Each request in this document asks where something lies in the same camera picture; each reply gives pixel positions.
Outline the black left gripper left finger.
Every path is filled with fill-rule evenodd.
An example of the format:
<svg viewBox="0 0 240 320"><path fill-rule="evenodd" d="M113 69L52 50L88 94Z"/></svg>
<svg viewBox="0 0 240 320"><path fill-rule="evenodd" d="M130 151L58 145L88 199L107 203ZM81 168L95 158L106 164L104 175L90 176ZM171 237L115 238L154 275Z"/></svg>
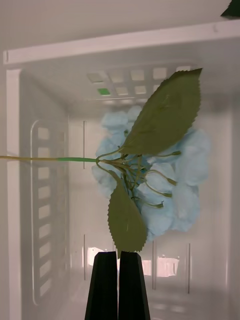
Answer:
<svg viewBox="0 0 240 320"><path fill-rule="evenodd" d="M86 320L118 318L117 276L116 252L99 252L92 268L84 317Z"/></svg>

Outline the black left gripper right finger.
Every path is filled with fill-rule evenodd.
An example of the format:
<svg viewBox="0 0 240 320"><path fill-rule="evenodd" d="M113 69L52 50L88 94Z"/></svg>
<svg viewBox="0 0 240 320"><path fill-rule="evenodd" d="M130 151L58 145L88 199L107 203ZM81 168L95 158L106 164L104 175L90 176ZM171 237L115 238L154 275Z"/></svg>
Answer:
<svg viewBox="0 0 240 320"><path fill-rule="evenodd" d="M150 310L142 259L136 252L123 251L119 268L119 320L149 320Z"/></svg>

